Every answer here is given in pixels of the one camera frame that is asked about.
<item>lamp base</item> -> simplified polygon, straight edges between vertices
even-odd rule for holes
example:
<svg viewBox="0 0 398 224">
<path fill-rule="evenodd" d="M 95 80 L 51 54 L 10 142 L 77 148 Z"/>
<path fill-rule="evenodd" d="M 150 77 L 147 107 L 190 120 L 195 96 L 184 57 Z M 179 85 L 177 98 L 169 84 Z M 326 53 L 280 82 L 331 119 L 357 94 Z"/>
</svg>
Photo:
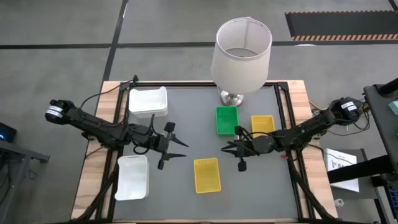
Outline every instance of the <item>lamp base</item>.
<svg viewBox="0 0 398 224">
<path fill-rule="evenodd" d="M 243 95 L 236 95 L 228 93 L 227 91 L 221 92 L 221 102 L 225 106 L 239 106 L 243 101 Z"/>
</svg>

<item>concrete floor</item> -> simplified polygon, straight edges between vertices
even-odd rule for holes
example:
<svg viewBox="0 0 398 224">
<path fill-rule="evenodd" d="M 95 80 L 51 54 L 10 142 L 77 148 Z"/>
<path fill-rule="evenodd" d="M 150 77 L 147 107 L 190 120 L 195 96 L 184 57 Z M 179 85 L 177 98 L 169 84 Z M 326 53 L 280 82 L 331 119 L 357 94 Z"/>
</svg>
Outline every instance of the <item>concrete floor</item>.
<svg viewBox="0 0 398 224">
<path fill-rule="evenodd" d="M 2 0 L 0 45 L 110 43 L 121 3 Z M 290 41 L 285 11 L 382 9 L 392 9 L 387 0 L 130 0 L 120 42 L 213 41 L 223 22 L 241 16 L 266 23 L 274 40 Z M 70 218 L 87 142 L 71 126 L 46 122 L 44 112 L 53 98 L 79 104 L 97 93 L 108 52 L 0 50 L 0 122 L 18 129 L 16 141 L 21 146 L 51 155 L 46 165 L 32 164 L 39 177 L 25 180 L 14 223 Z M 398 45 L 283 46 L 273 47 L 271 52 L 269 79 L 305 80 L 308 97 L 319 106 L 344 96 L 362 98 L 365 85 L 397 77 Z M 206 47 L 118 49 L 110 80 L 129 80 L 134 74 L 141 80 L 209 80 L 212 53 L 213 49 Z M 95 99 L 89 101 L 85 110 L 93 113 L 95 104 Z M 354 136 L 327 134 L 321 144 L 336 149 L 363 147 L 368 158 L 384 155 L 375 125 L 371 125 Z M 349 221 L 378 219 L 371 200 L 347 201 L 338 212 Z"/>
</svg>

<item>yellow tray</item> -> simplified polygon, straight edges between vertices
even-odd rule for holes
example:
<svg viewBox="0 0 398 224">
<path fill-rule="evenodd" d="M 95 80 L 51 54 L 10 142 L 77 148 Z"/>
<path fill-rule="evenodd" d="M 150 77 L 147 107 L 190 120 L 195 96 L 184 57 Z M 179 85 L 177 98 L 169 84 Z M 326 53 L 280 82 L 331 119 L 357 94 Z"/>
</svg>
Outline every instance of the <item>yellow tray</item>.
<svg viewBox="0 0 398 224">
<path fill-rule="evenodd" d="M 274 117 L 271 115 L 251 116 L 251 131 L 252 132 L 261 131 L 265 133 L 275 131 Z M 253 134 L 253 137 L 256 138 L 260 135 L 265 135 L 265 134 Z"/>
<path fill-rule="evenodd" d="M 221 181 L 217 158 L 195 159 L 195 189 L 198 194 L 220 192 Z"/>
</svg>

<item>white lampshade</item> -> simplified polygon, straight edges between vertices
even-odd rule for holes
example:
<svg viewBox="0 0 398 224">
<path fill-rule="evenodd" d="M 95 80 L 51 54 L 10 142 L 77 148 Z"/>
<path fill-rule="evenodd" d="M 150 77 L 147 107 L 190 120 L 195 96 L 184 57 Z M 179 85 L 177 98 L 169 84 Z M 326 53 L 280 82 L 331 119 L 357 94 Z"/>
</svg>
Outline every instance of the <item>white lampshade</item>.
<svg viewBox="0 0 398 224">
<path fill-rule="evenodd" d="M 211 76 L 232 94 L 254 92 L 265 84 L 271 53 L 271 32 L 251 17 L 223 24 L 217 32 Z"/>
</svg>

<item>green tray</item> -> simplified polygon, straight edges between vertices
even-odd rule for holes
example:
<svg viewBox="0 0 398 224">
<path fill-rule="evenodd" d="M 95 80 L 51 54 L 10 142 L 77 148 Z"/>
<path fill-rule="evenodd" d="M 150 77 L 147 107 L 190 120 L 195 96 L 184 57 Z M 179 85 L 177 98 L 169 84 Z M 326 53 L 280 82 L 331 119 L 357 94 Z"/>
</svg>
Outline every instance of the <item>green tray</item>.
<svg viewBox="0 0 398 224">
<path fill-rule="evenodd" d="M 218 106 L 216 108 L 216 130 L 220 136 L 235 135 L 235 126 L 239 125 L 236 106 Z"/>
</svg>

